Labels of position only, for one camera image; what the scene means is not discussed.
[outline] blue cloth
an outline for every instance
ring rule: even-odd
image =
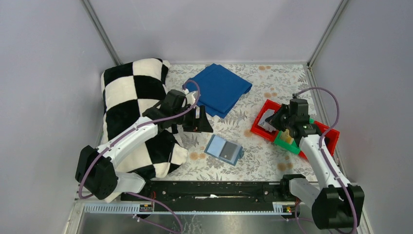
[[[197,82],[201,89],[198,106],[204,105],[208,114],[221,118],[225,118],[241,95],[248,93],[252,87],[250,82],[215,63],[191,80]],[[196,90],[192,83],[188,83],[187,88],[191,92]]]

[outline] gray wall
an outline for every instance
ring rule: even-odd
[[[91,0],[123,62],[307,61],[340,0]]]
[[[413,1],[350,1],[314,65],[375,234],[411,233]],[[332,99],[324,96],[330,120]]]
[[[58,234],[113,66],[78,0],[0,1],[0,233]]]

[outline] purple cable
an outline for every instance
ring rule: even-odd
[[[114,140],[114,141],[110,144],[110,147],[113,147],[113,146],[114,146],[115,144],[117,144],[120,140],[122,140],[123,138],[125,138],[125,137],[126,137],[127,135],[129,135],[130,133],[134,132],[136,129],[139,129],[139,128],[141,128],[141,127],[143,127],[143,126],[145,126],[145,125],[151,124],[151,123],[158,123],[158,122],[161,122],[161,121],[166,121],[166,120],[178,118],[178,117],[181,117],[181,116],[185,115],[185,114],[188,113],[189,111],[191,111],[191,110],[196,106],[196,104],[198,103],[199,97],[201,96],[201,90],[200,90],[200,88],[199,88],[199,85],[198,85],[195,81],[190,80],[190,79],[187,80],[187,81],[185,82],[185,84],[182,86],[183,89],[185,89],[185,87],[186,87],[186,85],[188,84],[188,82],[191,82],[191,83],[194,83],[194,84],[195,84],[195,86],[196,86],[196,88],[197,88],[197,91],[198,91],[198,95],[197,95],[197,97],[196,97],[196,100],[195,100],[194,104],[192,104],[187,110],[185,110],[185,111],[183,111],[182,113],[179,113],[179,114],[177,114],[177,115],[171,116],[171,117],[160,118],[160,119],[156,119],[156,120],[152,120],[152,121],[149,121],[149,122],[145,122],[145,123],[139,124],[136,128],[130,129],[129,131],[127,131],[127,132],[125,132],[124,134],[122,134],[118,139]],[[82,181],[80,182],[79,193],[78,193],[80,199],[87,199],[87,198],[93,196],[93,194],[90,194],[90,195],[87,195],[87,196],[83,196],[83,195],[82,195],[83,186],[85,185],[86,178],[89,176],[89,173],[90,173],[90,171],[92,170],[93,166],[96,164],[96,162],[99,160],[99,158],[102,157],[108,150],[109,150],[109,148],[106,147],[102,152],[100,152],[100,153],[97,155],[97,157],[92,161],[92,163],[90,164],[89,168],[86,170],[85,175],[83,175]],[[145,197],[145,196],[139,195],[139,194],[134,194],[134,193],[128,193],[128,194],[133,195],[133,196],[137,196],[137,197],[139,197],[139,198],[142,198],[142,199],[145,199],[145,200],[148,200],[148,201],[153,201],[153,202],[158,203],[158,204],[162,205],[163,207],[165,207],[165,208],[166,208],[169,212],[171,212],[171,214],[176,218],[176,220],[178,221],[179,226],[180,226],[180,228],[181,228],[181,231],[180,231],[180,232],[176,232],[176,231],[170,230],[170,229],[168,229],[168,228],[166,228],[166,227],[163,227],[163,226],[161,226],[161,225],[159,225],[159,224],[156,224],[156,223],[153,223],[153,222],[151,222],[151,221],[148,221],[148,220],[144,220],[144,219],[143,219],[144,222],[153,224],[153,225],[155,225],[155,226],[157,226],[157,227],[160,227],[160,228],[165,229],[165,230],[167,230],[167,231],[169,231],[169,232],[173,232],[173,233],[177,233],[177,234],[182,233],[182,232],[184,231],[184,230],[183,230],[182,223],[181,223],[181,221],[179,220],[178,216],[176,216],[176,214],[175,214],[167,205],[165,205],[164,203],[162,203],[162,202],[160,202],[160,201],[153,200],[153,199],[151,199],[151,198],[149,198],[149,197]]]
[[[339,229],[336,229],[336,230],[337,230],[339,233],[342,233],[342,234],[354,234],[354,233],[356,233],[356,230],[357,230],[357,214],[356,214],[356,209],[354,208],[354,204],[353,204],[353,202],[352,202],[352,200],[351,200],[351,197],[350,197],[350,194],[349,194],[349,192],[348,192],[348,190],[347,190],[347,187],[344,185],[344,183],[343,183],[343,181],[341,180],[341,178],[338,177],[338,173],[334,170],[333,165],[331,165],[331,163],[330,163],[330,161],[329,161],[329,158],[328,158],[327,154],[325,153],[324,149],[321,149],[322,141],[323,141],[325,135],[326,135],[330,130],[332,130],[332,129],[337,125],[337,123],[338,123],[338,118],[339,118],[339,116],[340,116],[340,108],[338,107],[338,101],[337,101],[336,96],[334,96],[333,93],[331,93],[329,90],[327,90],[327,89],[325,89],[325,88],[321,88],[321,87],[311,87],[311,88],[307,88],[307,89],[304,89],[304,90],[299,91],[298,93],[296,93],[296,95],[298,96],[298,95],[300,95],[300,94],[302,94],[302,93],[304,93],[304,92],[307,92],[307,91],[313,90],[313,89],[318,89],[318,90],[323,90],[323,91],[328,92],[328,94],[330,94],[330,95],[333,97],[334,102],[336,103],[336,107],[337,107],[336,121],[333,123],[333,125],[331,125],[331,127],[330,127],[329,129],[327,129],[323,134],[321,134],[321,137],[320,137],[320,140],[319,140],[319,146],[320,146],[320,151],[321,151],[321,154],[323,155],[324,160],[326,161],[326,163],[327,163],[328,167],[330,168],[331,172],[333,173],[334,177],[337,178],[338,183],[339,183],[340,186],[343,188],[344,193],[346,194],[347,200],[348,200],[348,202],[349,202],[349,204],[350,204],[351,213],[352,213],[352,215],[353,215],[353,229],[352,229],[349,233],[345,233],[345,232],[343,232],[343,231],[341,231],[341,230],[339,230]]]

